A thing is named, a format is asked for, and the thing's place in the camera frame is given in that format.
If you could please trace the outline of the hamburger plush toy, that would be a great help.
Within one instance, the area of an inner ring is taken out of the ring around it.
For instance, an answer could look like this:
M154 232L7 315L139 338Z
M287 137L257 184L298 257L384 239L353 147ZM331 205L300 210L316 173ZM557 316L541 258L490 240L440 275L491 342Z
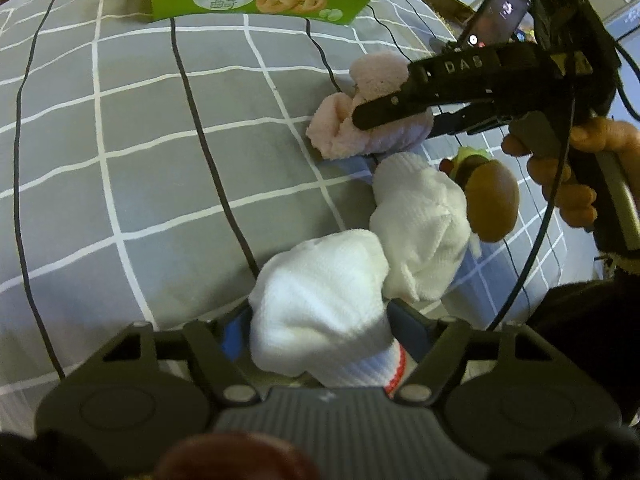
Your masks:
M518 179L486 150L460 146L453 158L444 158L439 170L462 188L472 231L484 243L498 243L518 221Z

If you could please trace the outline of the white towel sock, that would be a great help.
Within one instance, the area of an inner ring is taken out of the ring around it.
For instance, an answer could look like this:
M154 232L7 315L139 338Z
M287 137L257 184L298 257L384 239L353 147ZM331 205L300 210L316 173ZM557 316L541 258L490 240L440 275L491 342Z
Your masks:
M390 155L375 169L370 230L390 270L383 292L407 304L442 298L473 233L456 182L413 152Z

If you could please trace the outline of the pink fluffy plush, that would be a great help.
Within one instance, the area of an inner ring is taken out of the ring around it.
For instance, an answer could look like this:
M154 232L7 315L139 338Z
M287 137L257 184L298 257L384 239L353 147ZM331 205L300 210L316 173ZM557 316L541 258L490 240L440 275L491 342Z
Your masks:
M404 117L397 101L409 77L408 66L406 58L390 51L369 53L352 63L349 75L354 93L327 96L306 130L322 158L409 151L427 138L434 125L433 113L422 110Z

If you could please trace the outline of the smartphone on stand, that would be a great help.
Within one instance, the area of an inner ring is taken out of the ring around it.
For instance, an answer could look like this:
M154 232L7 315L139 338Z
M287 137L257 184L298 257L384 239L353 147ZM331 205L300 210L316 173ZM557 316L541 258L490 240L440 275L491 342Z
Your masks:
M483 0L457 41L460 49L505 44L514 35L532 0Z

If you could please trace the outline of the grey checked bed sheet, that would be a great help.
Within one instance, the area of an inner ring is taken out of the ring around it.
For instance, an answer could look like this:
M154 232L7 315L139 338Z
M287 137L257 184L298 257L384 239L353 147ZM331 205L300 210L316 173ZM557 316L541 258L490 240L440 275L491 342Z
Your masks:
M1 427L126 325L216 318L258 263L363 229L372 162L305 131L361 55L423 58L449 30L420 0L348 25L258 15L150 22L149 0L1 9Z

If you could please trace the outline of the white sock red cuff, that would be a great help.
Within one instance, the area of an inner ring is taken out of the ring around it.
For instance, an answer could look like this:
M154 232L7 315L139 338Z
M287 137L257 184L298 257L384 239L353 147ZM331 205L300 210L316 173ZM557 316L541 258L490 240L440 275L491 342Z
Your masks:
M388 272L368 230L306 240L273 256L248 296L254 364L280 376L308 375L326 388L393 393L411 360L387 317Z

